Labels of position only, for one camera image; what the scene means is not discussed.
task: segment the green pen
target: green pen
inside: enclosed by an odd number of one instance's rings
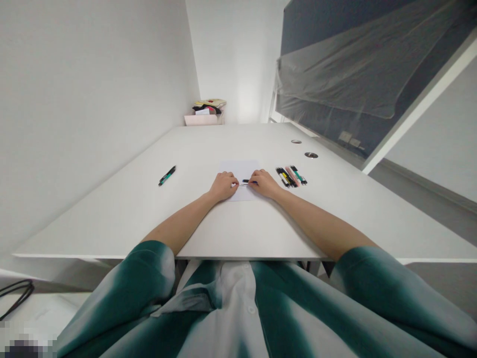
[[[303,185],[308,184],[307,180],[305,177],[302,177],[300,174],[298,174],[298,169],[296,166],[290,166],[290,168],[293,170],[293,172],[297,175],[298,179],[302,182]]]
[[[170,177],[172,174],[174,174],[174,172],[175,172],[175,166],[173,166],[173,167],[170,169],[170,171],[168,171],[167,174],[166,174],[165,176],[163,176],[163,177],[161,178],[161,180],[159,180],[159,186],[162,186],[162,184],[164,184],[164,182],[165,182],[167,179],[169,179],[169,177]]]

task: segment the hand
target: hand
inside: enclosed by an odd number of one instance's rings
[[[265,169],[254,171],[248,181],[248,186],[255,189],[259,194],[272,199],[277,193],[283,190]]]
[[[230,198],[235,194],[239,188],[239,181],[232,172],[218,173],[215,177],[212,186],[210,187],[209,194],[214,198],[216,202]]]

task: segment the forearm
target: forearm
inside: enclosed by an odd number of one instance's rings
[[[143,241],[160,241],[177,255],[216,203],[217,200],[209,193],[202,195],[157,225]]]
[[[377,246],[361,231],[336,216],[280,189],[272,197],[297,222],[304,233],[331,259],[359,246]]]

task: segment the green and white shirt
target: green and white shirt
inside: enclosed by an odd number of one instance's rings
[[[476,357],[477,324],[378,248],[332,286],[289,262],[191,261],[137,245],[58,337],[58,357]]]

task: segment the wrist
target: wrist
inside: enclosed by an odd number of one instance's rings
[[[286,193],[288,193],[287,190],[279,187],[275,191],[273,191],[272,195],[270,195],[270,199],[273,199],[278,202],[280,198],[283,196],[283,194],[286,194]]]
[[[201,198],[204,199],[211,206],[214,206],[215,204],[217,204],[220,201],[220,199],[218,199],[217,196],[214,195],[213,193],[211,193],[210,191],[203,194],[201,196]]]

